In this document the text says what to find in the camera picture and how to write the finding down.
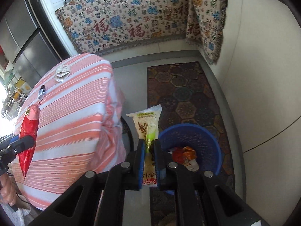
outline blue trash can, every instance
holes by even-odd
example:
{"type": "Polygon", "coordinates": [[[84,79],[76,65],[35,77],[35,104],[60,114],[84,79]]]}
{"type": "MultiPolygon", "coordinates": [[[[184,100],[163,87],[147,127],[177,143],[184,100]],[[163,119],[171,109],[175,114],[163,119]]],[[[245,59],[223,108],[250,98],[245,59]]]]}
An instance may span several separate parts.
{"type": "Polygon", "coordinates": [[[177,124],[160,132],[159,140],[163,151],[175,147],[192,147],[197,153],[200,170],[219,174],[222,154],[215,137],[204,127],[195,124],[177,124]]]}

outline hexagon patterned rug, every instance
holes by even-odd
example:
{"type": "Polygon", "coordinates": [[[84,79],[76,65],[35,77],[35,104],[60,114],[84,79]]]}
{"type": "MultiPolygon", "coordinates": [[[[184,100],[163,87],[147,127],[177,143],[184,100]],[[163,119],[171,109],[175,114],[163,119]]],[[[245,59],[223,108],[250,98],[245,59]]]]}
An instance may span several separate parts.
{"type": "MultiPolygon", "coordinates": [[[[162,113],[159,131],[179,123],[193,123],[205,127],[219,143],[222,152],[222,167],[219,178],[234,188],[234,170],[231,150],[219,106],[199,62],[159,65],[147,68],[148,107],[161,104],[162,113]]],[[[152,191],[152,225],[158,215],[161,198],[158,191],[152,191]]]]}

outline rug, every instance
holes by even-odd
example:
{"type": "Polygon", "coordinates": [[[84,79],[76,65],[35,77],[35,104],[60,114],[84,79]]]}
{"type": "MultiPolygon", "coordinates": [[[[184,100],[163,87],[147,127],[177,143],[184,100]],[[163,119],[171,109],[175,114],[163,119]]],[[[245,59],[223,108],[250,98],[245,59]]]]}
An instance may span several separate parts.
{"type": "MultiPolygon", "coordinates": [[[[147,105],[161,104],[159,131],[179,123],[193,123],[205,127],[219,143],[222,167],[218,177],[232,191],[234,169],[231,150],[219,106],[199,62],[159,65],[147,68],[147,105]]],[[[150,189],[152,226],[171,218],[174,209],[162,210],[173,196],[157,188],[150,189]]]]}
{"type": "Polygon", "coordinates": [[[78,53],[103,55],[159,41],[201,46],[219,58],[226,0],[72,0],[55,11],[78,53]]]}

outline striped tablecloth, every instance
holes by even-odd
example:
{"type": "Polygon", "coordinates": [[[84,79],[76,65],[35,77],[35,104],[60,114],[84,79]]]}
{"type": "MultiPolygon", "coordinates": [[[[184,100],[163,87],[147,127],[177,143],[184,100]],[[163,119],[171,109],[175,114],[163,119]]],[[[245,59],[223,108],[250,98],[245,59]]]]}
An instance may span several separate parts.
{"type": "Polygon", "coordinates": [[[38,103],[45,85],[33,160],[24,180],[18,158],[12,168],[22,194],[35,207],[47,208],[87,170],[107,171],[124,161],[121,97],[111,64],[93,54],[62,61],[33,88],[18,117],[19,134],[28,106],[38,103]],[[54,79],[59,65],[71,74],[62,83],[54,79]]]}

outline silver screw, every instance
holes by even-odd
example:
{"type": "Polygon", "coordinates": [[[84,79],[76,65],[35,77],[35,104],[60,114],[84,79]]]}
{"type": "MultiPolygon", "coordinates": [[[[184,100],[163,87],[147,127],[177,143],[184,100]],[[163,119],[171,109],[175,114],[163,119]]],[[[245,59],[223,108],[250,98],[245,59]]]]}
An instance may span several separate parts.
{"type": "Polygon", "coordinates": [[[94,175],[95,175],[95,172],[93,172],[93,171],[87,171],[87,172],[85,173],[85,176],[86,176],[87,178],[92,178],[92,177],[94,177],[94,175]]]}
{"type": "Polygon", "coordinates": [[[129,168],[130,165],[131,165],[131,163],[129,163],[129,162],[127,162],[127,161],[124,161],[123,163],[121,163],[121,166],[122,166],[123,168],[129,168]]]}
{"type": "Polygon", "coordinates": [[[170,168],[177,168],[178,164],[175,163],[175,162],[170,162],[170,163],[168,163],[168,166],[169,166],[170,168]]]}
{"type": "Polygon", "coordinates": [[[213,172],[212,172],[212,171],[205,171],[205,172],[204,172],[204,175],[205,175],[206,177],[213,177],[213,172]]]}

